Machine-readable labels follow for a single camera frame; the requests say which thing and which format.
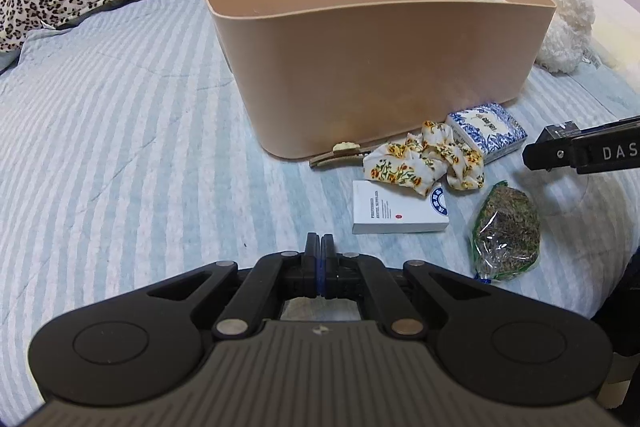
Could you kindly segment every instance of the fluffy white fabric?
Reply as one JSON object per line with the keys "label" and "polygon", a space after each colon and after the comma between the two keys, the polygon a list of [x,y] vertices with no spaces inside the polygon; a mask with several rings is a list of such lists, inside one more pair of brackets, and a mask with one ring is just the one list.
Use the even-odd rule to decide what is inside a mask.
{"label": "fluffy white fabric", "polygon": [[570,73],[582,60],[584,49],[591,41],[591,26],[595,20],[593,1],[552,1],[558,8],[546,32],[536,62],[552,73]]}

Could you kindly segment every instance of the bag of dried herbs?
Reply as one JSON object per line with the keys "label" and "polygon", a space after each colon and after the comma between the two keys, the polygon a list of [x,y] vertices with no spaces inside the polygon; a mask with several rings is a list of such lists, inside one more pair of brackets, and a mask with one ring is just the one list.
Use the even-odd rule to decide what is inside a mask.
{"label": "bag of dried herbs", "polygon": [[484,200],[471,236],[476,279],[511,279],[538,259],[540,219],[524,192],[499,182]]}

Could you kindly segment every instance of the gray ribbed panel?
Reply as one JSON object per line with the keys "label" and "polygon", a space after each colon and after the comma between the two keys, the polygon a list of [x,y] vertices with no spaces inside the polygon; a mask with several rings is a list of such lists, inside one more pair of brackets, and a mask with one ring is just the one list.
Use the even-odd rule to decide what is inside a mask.
{"label": "gray ribbed panel", "polygon": [[590,399],[548,409],[487,401],[453,382],[419,343],[374,322],[271,321],[221,343],[180,389],[142,405],[85,409],[53,402],[27,427],[607,427]]}

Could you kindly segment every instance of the blue and white striped sheet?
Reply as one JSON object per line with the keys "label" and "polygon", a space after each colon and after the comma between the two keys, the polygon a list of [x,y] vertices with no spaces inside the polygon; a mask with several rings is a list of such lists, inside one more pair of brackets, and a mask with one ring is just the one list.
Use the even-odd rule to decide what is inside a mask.
{"label": "blue and white striped sheet", "polygon": [[[538,68],[509,111],[530,140],[546,124],[616,118]],[[203,0],[145,0],[31,33],[0,76],[1,419],[40,403],[26,354],[42,324],[216,259],[249,267],[314,230],[388,266],[423,258],[470,275],[471,222],[503,179],[532,196],[543,227],[540,265],[504,286],[593,314],[640,243],[639,173],[529,172],[513,153],[486,174],[476,194],[446,192],[445,232],[352,235],[361,169],[311,171],[260,148]]]}

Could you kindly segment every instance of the silver bolt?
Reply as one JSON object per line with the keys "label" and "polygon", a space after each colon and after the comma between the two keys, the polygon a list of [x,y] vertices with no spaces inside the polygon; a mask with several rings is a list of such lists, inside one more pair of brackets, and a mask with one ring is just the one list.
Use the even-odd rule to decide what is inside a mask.
{"label": "silver bolt", "polygon": [[417,335],[424,329],[424,326],[415,319],[398,319],[391,324],[391,329],[398,335]]}
{"label": "silver bolt", "polygon": [[316,326],[315,328],[313,328],[311,331],[313,331],[316,335],[321,337],[322,335],[326,335],[331,330],[327,328],[324,324],[320,324],[319,326]]}
{"label": "silver bolt", "polygon": [[249,325],[242,319],[224,319],[216,324],[216,329],[223,335],[240,335],[249,329]]}

